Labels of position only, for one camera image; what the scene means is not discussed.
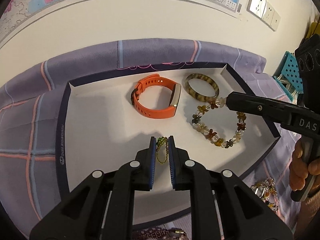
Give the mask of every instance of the jewelry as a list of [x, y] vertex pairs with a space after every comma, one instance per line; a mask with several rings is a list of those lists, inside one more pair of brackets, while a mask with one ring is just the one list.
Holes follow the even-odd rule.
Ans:
[[[199, 94], [198, 92], [196, 92], [189, 84], [189, 80], [193, 79], [193, 78], [201, 79], [201, 80], [204, 80], [207, 83], [209, 83], [214, 89], [215, 96], [214, 97], [207, 97], [207, 96], [203, 96], [203, 95]], [[208, 102], [209, 100], [215, 101], [216, 98], [219, 96], [219, 87], [216, 84], [216, 82], [212, 78], [210, 78], [206, 75], [203, 75], [203, 74], [199, 74], [199, 73], [191, 74], [186, 78], [185, 89], [189, 95], [191, 95], [193, 98], [195, 98], [201, 102]]]
[[166, 239], [166, 240], [189, 240], [187, 234], [180, 228], [167, 230], [161, 227], [148, 228], [134, 231], [132, 240]]
[[[158, 152], [161, 148], [161, 146], [165, 143], [165, 152], [166, 152], [166, 156], [165, 156], [165, 160], [164, 162], [162, 162], [161, 160], [159, 160], [159, 156], [158, 156]], [[168, 160], [168, 156], [169, 156], [169, 152], [168, 152], [168, 138], [167, 137], [160, 137], [158, 138], [157, 140], [157, 143], [156, 143], [156, 158], [157, 158], [157, 161], [160, 162], [161, 164], [164, 164], [167, 160]]]
[[[151, 86], [162, 86], [169, 88], [172, 91], [169, 106], [166, 109], [148, 109], [139, 103], [140, 94], [145, 91], [146, 88]], [[131, 103], [133, 107], [145, 117], [153, 119], [170, 118], [174, 117], [176, 114], [180, 93], [180, 84], [168, 78], [160, 77], [159, 74], [153, 74], [138, 81], [137, 85], [134, 87], [134, 90], [131, 92]]]
[[215, 99], [214, 101], [209, 100], [208, 105], [198, 106], [198, 111], [192, 117], [192, 125], [194, 129], [198, 132], [202, 133], [206, 139], [211, 141], [215, 146], [222, 147], [222, 148], [229, 148], [232, 147], [234, 144], [238, 143], [241, 140], [241, 137], [244, 133], [245, 127], [245, 113], [237, 112], [238, 123], [237, 123], [237, 130], [234, 137], [228, 141], [225, 141], [224, 138], [220, 138], [213, 129], [209, 129], [203, 122], [201, 121], [201, 117], [209, 111], [209, 109], [216, 109], [218, 107], [222, 108], [226, 104], [227, 98], [219, 98]]
[[[279, 198], [275, 188], [275, 180], [273, 178], [267, 178], [264, 181], [257, 182], [255, 185], [251, 186], [251, 189], [273, 212], [278, 212]], [[270, 195], [273, 195], [276, 203], [270, 202]]]

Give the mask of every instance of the gold chain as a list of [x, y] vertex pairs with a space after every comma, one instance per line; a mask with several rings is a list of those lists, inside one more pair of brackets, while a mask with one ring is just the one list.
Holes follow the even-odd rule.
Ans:
[[[165, 160], [164, 162], [160, 161], [159, 160], [159, 156], [158, 156], [158, 152], [161, 148], [162, 145], [164, 145], [165, 143], [165, 152], [166, 152], [166, 156], [165, 156]], [[161, 164], [164, 164], [167, 160], [168, 160], [168, 138], [167, 137], [160, 137], [158, 138], [158, 141], [157, 141], [157, 148], [156, 148], [156, 158], [157, 158], [157, 161], [160, 162]]]

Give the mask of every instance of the watch strap buckle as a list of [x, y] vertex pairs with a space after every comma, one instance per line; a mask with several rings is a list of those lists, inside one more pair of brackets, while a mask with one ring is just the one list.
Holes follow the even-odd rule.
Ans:
[[134, 106], [134, 99], [133, 99], [133, 95], [136, 96], [137, 100], [139, 100], [139, 95], [136, 94], [136, 92], [138, 91], [138, 88], [135, 88], [132, 92], [131, 92], [131, 104]]

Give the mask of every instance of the necklace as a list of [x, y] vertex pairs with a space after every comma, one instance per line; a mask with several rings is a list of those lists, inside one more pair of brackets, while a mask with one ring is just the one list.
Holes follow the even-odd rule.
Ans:
[[[165, 155], [165, 160], [162, 162], [159, 159], [158, 153], [159, 153], [159, 150], [160, 150], [161, 146], [164, 145], [164, 144], [165, 144], [166, 155]], [[168, 138], [167, 137], [158, 138], [156, 146], [157, 146], [156, 147], [156, 158], [157, 158], [157, 161], [160, 162], [161, 164], [164, 164], [168, 160], [168, 155], [169, 155], [169, 152], [168, 152]]]
[[[251, 189], [272, 211], [275, 213], [278, 212], [279, 198], [275, 188], [275, 180], [273, 178], [267, 178], [264, 181], [257, 182], [255, 185], [251, 186]], [[270, 195], [273, 195], [276, 203], [270, 202]]]
[[154, 227], [132, 233], [132, 240], [148, 239], [189, 240], [187, 234], [180, 228], [167, 230], [161, 227]]

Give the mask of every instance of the silver watch face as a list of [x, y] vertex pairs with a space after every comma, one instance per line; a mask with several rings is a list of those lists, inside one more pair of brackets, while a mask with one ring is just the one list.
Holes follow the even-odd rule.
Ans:
[[173, 106], [177, 109], [179, 99], [180, 99], [180, 93], [181, 93], [181, 85], [176, 83], [173, 87], [169, 106]]

